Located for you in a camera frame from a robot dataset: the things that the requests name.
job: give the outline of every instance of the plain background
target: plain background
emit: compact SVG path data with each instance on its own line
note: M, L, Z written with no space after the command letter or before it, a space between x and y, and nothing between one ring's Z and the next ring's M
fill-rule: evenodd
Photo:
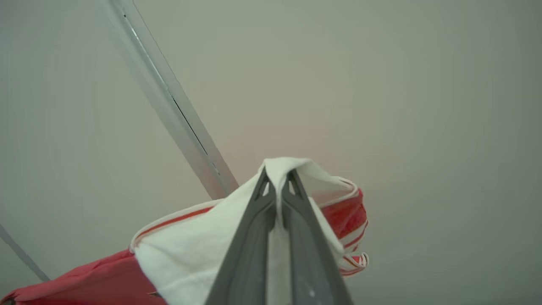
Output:
M49 276L207 200L99 5L0 3L0 221ZM357 304L540 303L541 2L135 3L239 183L363 187Z

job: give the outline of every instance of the white fabric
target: white fabric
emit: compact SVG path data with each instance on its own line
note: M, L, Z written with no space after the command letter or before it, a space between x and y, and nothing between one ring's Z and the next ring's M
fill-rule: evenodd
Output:
M351 184L328 175L310 159L282 157L264 160L254 177L207 213L163 227L136 243L133 250L141 269L168 304L199 305L205 302L263 167L278 193L285 184L286 174L295 168L309 196L322 193L322 190L352 192ZM280 194L277 198L280 208ZM332 253L337 260L342 259L344 249L341 242L312 198L311 205ZM290 295L288 252L285 251L288 235L280 224L280 217L277 222L269 241L268 303L286 305Z

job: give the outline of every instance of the garment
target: garment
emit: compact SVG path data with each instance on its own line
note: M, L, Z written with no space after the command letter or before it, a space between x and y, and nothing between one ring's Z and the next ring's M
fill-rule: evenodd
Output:
M278 193L278 208L286 175L296 169L344 276L367 266L366 254L354 255L368 225L361 190L351 181L328 175L309 159L266 159L260 171L227 198L168 215L134 236L131 249L168 304L204 303L263 168ZM287 242L287 232L278 223L269 236L271 305L289 301L283 293L289 283Z
M129 250L73 269L59 278L16 289L0 304L165 305Z

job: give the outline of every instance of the red fabric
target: red fabric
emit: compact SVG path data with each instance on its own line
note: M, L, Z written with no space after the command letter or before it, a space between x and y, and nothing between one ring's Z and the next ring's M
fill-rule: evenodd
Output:
M202 209L172 219L148 231L205 213L210 209ZM361 190L358 196L324 207L322 212L339 239L359 229L367 221ZM346 246L358 242L363 237L364 231ZM341 273L344 276L353 275L361 270L341 270ZM19 305L165 305L162 298L150 294L155 291L154 286L141 271L134 254L125 250L77 267L53 281L17 289L0 303L13 298Z
M16 304L28 305L165 305L163 299L149 294L155 291L134 254L125 250L77 267L53 281L17 289L2 302L14 298Z

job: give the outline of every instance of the metal strip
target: metal strip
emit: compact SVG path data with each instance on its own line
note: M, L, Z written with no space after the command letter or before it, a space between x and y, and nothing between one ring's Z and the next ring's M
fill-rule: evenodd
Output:
M199 119L132 0L104 0L121 51L147 99L212 199L238 183Z
M0 238L15 252L15 255L22 260L22 262L30 268L36 276L46 282L49 280L49 277L43 272L40 267L28 256L28 254L19 246L11 237L11 235L4 229L2 224L0 224Z

